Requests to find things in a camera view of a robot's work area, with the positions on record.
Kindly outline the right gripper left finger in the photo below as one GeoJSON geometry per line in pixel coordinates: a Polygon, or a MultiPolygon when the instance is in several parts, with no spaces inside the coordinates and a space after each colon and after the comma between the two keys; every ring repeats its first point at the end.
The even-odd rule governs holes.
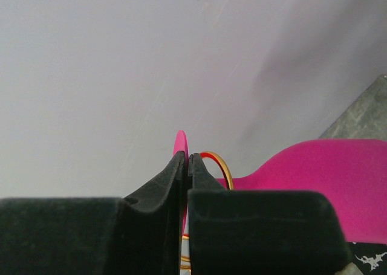
{"type": "Polygon", "coordinates": [[[2,274],[178,274],[186,157],[130,195],[1,200],[2,274]]]}

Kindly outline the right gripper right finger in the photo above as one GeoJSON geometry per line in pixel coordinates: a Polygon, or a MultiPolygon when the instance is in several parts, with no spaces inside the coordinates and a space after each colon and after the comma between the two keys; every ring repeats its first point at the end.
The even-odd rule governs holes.
{"type": "Polygon", "coordinates": [[[227,190],[189,158],[193,274],[335,274],[351,260],[336,212],[317,192],[227,190]]]}

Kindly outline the pink wine glass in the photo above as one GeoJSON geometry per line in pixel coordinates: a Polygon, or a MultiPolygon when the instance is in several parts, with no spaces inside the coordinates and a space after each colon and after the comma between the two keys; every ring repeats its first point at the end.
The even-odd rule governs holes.
{"type": "Polygon", "coordinates": [[[235,190],[301,190],[332,203],[345,239],[386,243],[386,142],[318,139],[290,146],[250,175],[233,179],[235,190]]]}

